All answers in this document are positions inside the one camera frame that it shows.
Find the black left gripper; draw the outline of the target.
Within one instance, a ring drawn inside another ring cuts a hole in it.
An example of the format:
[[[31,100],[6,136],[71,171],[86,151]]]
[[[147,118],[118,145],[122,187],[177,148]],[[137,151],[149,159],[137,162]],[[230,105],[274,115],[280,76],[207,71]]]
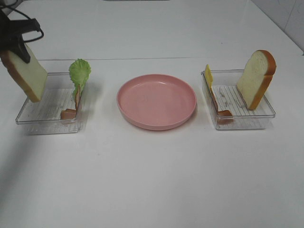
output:
[[[25,43],[40,39],[40,36],[32,39],[23,39],[23,34],[30,32],[40,33],[40,25],[36,19],[15,19],[10,20],[8,16],[0,10],[0,49],[15,49],[15,53],[25,62],[30,62]]]

